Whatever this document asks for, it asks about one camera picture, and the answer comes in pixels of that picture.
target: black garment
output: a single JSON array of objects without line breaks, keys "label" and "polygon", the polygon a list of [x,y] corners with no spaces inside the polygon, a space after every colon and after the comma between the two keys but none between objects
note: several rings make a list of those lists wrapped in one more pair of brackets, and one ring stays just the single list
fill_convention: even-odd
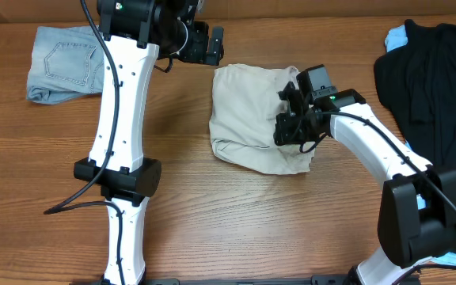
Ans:
[{"label": "black garment", "polygon": [[405,30],[408,44],[374,65],[379,100],[417,154],[456,169],[456,26]]}]

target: wood grain surface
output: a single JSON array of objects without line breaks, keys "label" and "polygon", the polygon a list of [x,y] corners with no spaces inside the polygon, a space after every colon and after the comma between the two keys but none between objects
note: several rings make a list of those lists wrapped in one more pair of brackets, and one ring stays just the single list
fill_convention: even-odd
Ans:
[{"label": "wood grain surface", "polygon": [[[96,11],[97,0],[85,0]],[[456,0],[206,0],[198,19],[455,14]],[[0,0],[0,23],[85,21],[79,0]]]},{"label": "wood grain surface", "polygon": [[[378,102],[373,64],[405,17],[209,21],[225,28],[225,59],[266,68],[325,64],[339,89],[358,90],[395,133]],[[415,17],[420,25],[456,16]],[[47,24],[66,27],[75,24]],[[107,262],[104,208],[42,212],[76,192],[73,164],[93,144],[100,97],[55,106],[25,100],[35,24],[0,25],[0,284],[97,279]],[[310,173],[269,176],[220,161],[208,120],[214,67],[177,63],[154,72],[146,156],[162,161],[146,214],[150,278],[240,279],[345,273],[378,247],[381,191],[347,148],[326,139]],[[99,189],[80,201],[99,200]],[[425,284],[456,272],[424,271]]]}]

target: crumpled white cloth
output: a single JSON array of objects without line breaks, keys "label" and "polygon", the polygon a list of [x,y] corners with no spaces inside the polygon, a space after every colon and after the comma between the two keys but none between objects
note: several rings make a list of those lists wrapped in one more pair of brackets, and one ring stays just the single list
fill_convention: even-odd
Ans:
[{"label": "crumpled white cloth", "polygon": [[276,146],[273,138],[276,115],[287,108],[277,93],[288,82],[298,86],[297,74],[294,66],[266,70],[231,64],[217,69],[209,122],[214,155],[265,174],[310,171],[314,152],[302,154],[296,145]]}]

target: jeans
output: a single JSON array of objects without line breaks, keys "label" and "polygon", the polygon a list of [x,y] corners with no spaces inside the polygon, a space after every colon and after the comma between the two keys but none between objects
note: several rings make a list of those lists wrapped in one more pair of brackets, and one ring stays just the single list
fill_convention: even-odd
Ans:
[{"label": "jeans", "polygon": [[103,49],[89,26],[39,27],[26,99],[53,105],[101,93],[104,70]]}]

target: white cloth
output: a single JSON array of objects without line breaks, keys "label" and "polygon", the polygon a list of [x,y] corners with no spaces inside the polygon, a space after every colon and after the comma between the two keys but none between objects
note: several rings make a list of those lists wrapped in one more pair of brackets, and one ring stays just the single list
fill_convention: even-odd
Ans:
[{"label": "white cloth", "polygon": [[298,70],[232,64],[215,71],[212,117],[209,123],[214,155],[223,161],[266,174],[310,171],[314,152],[302,154],[296,145],[276,146],[276,116],[286,101],[277,92],[288,82],[295,86]]}]

